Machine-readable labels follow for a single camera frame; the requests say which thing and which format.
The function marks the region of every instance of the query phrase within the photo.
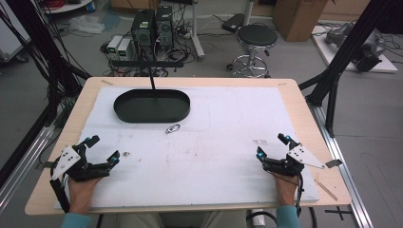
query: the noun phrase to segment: oval black tray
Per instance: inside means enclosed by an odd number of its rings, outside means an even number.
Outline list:
[[[132,89],[120,95],[113,108],[126,123],[174,123],[189,114],[190,99],[175,89]]]

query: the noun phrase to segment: table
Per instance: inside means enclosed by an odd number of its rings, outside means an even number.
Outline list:
[[[242,78],[156,78],[156,87],[173,86],[267,86],[277,87],[284,101],[293,128],[300,142],[308,147],[322,162],[332,159],[325,141],[323,141],[317,124],[300,93],[297,83],[291,79],[242,79]],[[86,118],[97,98],[98,91],[103,86],[149,86],[147,78],[107,78],[93,77],[86,81],[86,85],[74,106],[66,126],[56,143],[49,158],[54,161],[67,144],[75,144],[81,134]],[[320,200],[304,202],[302,206],[316,205],[346,205],[351,197],[337,168],[324,170],[311,168],[312,176],[316,181]],[[62,210],[54,209],[56,197],[48,183],[49,171],[45,170],[36,184],[26,206],[28,215],[55,215],[63,214]],[[192,207],[161,206],[141,208],[103,208],[92,210],[92,213],[126,213],[126,212],[169,212],[169,211],[207,211],[225,209],[250,209],[275,207],[270,203],[248,203],[243,205],[198,205]]]

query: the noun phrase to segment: concrete floor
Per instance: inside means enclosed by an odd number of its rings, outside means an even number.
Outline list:
[[[63,24],[69,18],[86,13],[76,10],[55,17]],[[111,39],[113,34],[127,33],[131,27],[130,15],[118,18],[107,8],[92,15],[108,18],[107,30],[101,34],[88,35],[81,32],[65,33],[63,41],[67,49],[83,68],[93,76],[102,76],[108,71],[107,60],[100,52],[100,46]],[[218,29],[221,24],[215,17],[201,17],[199,27],[210,23],[206,28]],[[252,22],[272,25],[270,18],[253,18]],[[193,61],[177,72],[169,70],[168,77],[231,77],[226,65],[242,53],[235,35],[210,37],[200,36],[205,58],[201,62]],[[395,37],[403,45],[403,40]],[[312,40],[301,43],[287,43],[278,36],[277,45],[270,51],[269,58],[264,57],[270,67],[273,78],[292,78],[298,83],[305,82],[322,72],[326,65]],[[402,62],[402,58],[385,52],[390,60]],[[364,205],[374,227],[401,227],[403,223],[403,66],[390,73],[358,73],[345,71],[339,82],[337,93],[335,134],[338,145],[355,181]],[[312,89],[302,93],[308,95]],[[23,139],[34,121],[45,108],[47,83],[40,76],[32,61],[22,64],[17,61],[0,68],[0,144],[2,160],[6,159]],[[50,153],[51,147],[44,154]],[[58,227],[62,217],[31,217],[24,212],[30,193],[41,171],[32,168],[21,186],[16,191],[9,205],[0,215],[1,227]],[[352,215],[325,213],[335,207],[316,207],[318,227],[356,227]],[[349,206],[341,210],[350,211]],[[93,217],[91,227],[96,225]],[[163,215],[167,225],[182,226],[185,219],[191,218],[198,223],[198,215],[180,214],[176,217]],[[115,215],[106,215],[103,227],[114,227]],[[312,226],[308,208],[303,208],[300,217],[302,227]],[[268,221],[267,227],[274,227]]]

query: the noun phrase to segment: stool wheel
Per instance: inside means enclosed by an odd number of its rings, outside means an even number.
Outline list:
[[[233,69],[234,69],[234,65],[232,65],[232,64],[227,65],[227,70],[228,71],[231,71]]]

